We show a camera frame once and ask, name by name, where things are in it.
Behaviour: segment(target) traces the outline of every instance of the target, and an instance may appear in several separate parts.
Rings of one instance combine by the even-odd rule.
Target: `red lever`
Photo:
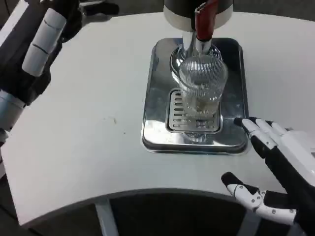
[[[218,2],[218,0],[208,0],[195,10],[196,33],[200,41],[212,39]]]

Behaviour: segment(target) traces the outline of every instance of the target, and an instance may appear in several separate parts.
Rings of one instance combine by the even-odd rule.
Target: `gray floor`
[[[12,11],[17,0],[7,0],[9,5],[9,10]],[[145,12],[159,12],[163,10],[163,0],[113,0],[120,5],[121,15],[137,14]],[[235,11],[244,12],[255,12],[263,14],[272,14],[280,16],[288,16],[306,20],[315,21],[315,1],[313,0],[235,0],[234,4]],[[4,5],[4,0],[0,0],[0,27],[4,24],[8,17],[6,8]],[[121,235],[179,235],[179,231],[172,231],[173,234],[165,234],[165,230],[161,231],[160,234],[157,232],[161,228],[167,228],[167,221],[165,221],[165,213],[169,216],[167,209],[172,207],[172,224],[177,223],[180,228],[181,224],[196,224],[193,222],[192,218],[182,218],[182,221],[177,219],[174,212],[180,212],[181,215],[185,215],[185,212],[180,211],[182,205],[185,205],[185,201],[195,201],[199,204],[201,208],[205,205],[212,209],[214,205],[218,202],[213,199],[201,199],[193,198],[183,199],[183,197],[172,196],[173,202],[166,202],[161,196],[138,196],[136,198],[124,198],[114,201],[113,209],[115,217],[119,223],[119,231]],[[205,211],[198,212],[198,214],[206,214]],[[146,222],[146,224],[151,224],[151,228],[147,231],[140,230],[143,226],[141,221],[146,221],[147,216],[157,215],[159,218],[151,218],[151,222]],[[279,234],[284,235],[287,228],[283,228],[280,225],[270,226],[269,222],[264,222],[261,226],[260,233],[257,235],[275,235],[275,230],[279,230]],[[221,232],[221,235],[234,235],[232,231]],[[98,225],[98,220],[93,205],[85,206],[80,209],[73,210],[71,212],[62,214],[60,216],[54,217],[47,220],[33,229],[22,229],[18,227],[16,220],[16,213],[12,198],[10,195],[10,190],[6,181],[6,178],[0,180],[0,235],[2,236],[100,236],[101,231]]]

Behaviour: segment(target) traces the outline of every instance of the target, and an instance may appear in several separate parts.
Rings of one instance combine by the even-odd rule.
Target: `robotic hand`
[[[243,184],[231,172],[221,177],[227,190],[262,218],[287,225],[297,223],[308,235],[314,235],[315,141],[305,132],[288,131],[259,118],[236,118],[234,123],[248,133],[253,148],[287,194]]]
[[[0,31],[0,147],[23,109],[46,90],[62,44],[89,23],[90,16],[118,12],[117,5],[105,0],[18,2]]]

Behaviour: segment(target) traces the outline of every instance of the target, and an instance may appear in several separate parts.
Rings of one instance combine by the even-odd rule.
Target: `stainless steel drip tray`
[[[248,117],[242,48],[234,39],[213,39],[229,78],[217,114],[209,120],[192,120],[185,118],[177,77],[170,70],[170,57],[181,44],[180,38],[166,38],[153,48],[141,133],[144,146],[165,153],[244,152],[248,138],[233,123],[235,117]]]

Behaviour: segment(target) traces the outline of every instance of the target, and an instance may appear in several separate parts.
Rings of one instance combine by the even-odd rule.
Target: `ribbed glass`
[[[216,57],[195,56],[184,60],[179,69],[179,86],[187,115],[212,117],[218,110],[227,78],[227,66]]]

